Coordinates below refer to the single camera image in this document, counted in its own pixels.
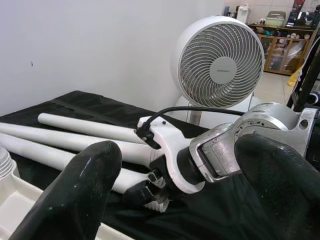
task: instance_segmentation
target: white tube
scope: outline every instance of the white tube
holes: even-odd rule
[[[84,150],[91,144],[109,140],[95,136],[47,130],[2,122],[0,122],[0,133],[78,152]],[[143,165],[147,168],[150,165],[150,161],[153,161],[162,154],[161,150],[152,149],[150,146],[145,144],[143,145],[119,140],[111,141],[114,141],[119,146],[122,152],[123,161]]]
[[[114,126],[110,124],[86,121],[48,113],[41,113],[38,116],[38,122],[60,129],[70,130],[76,133],[137,144],[146,144],[135,134],[132,128]]]
[[[0,145],[9,152],[47,165],[57,170],[64,170],[75,154],[0,133]],[[148,179],[147,174],[121,168],[112,190],[124,194],[127,189]]]

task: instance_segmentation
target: black cable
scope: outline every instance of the black cable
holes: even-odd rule
[[[168,112],[175,112],[175,111],[202,111],[202,112],[213,112],[213,113],[222,113],[222,114],[231,114],[231,115],[238,115],[242,116],[245,114],[241,111],[234,111],[234,110],[228,110],[228,109],[220,109],[220,108],[211,108],[211,107],[199,107],[199,106],[173,106],[168,107],[165,109],[162,109],[161,111],[158,111],[154,113],[146,122],[145,125],[149,126],[150,123],[155,120],[157,117],[160,117],[161,115],[168,113]]]

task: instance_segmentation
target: tiled floor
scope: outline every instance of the tiled floor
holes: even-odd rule
[[[289,76],[264,72],[254,95],[265,102],[286,104],[293,90],[287,85]]]

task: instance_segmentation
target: fan logo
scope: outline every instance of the fan logo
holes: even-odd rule
[[[223,70],[223,69],[218,69],[217,72],[221,72],[221,73],[229,73],[230,70]]]

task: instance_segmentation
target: yellow object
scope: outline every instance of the yellow object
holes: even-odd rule
[[[297,71],[295,71],[295,73],[291,75],[289,80],[286,82],[287,85],[289,85],[290,87],[294,87],[296,85],[296,82],[298,81],[298,74],[300,74],[302,67],[303,66],[299,67]]]

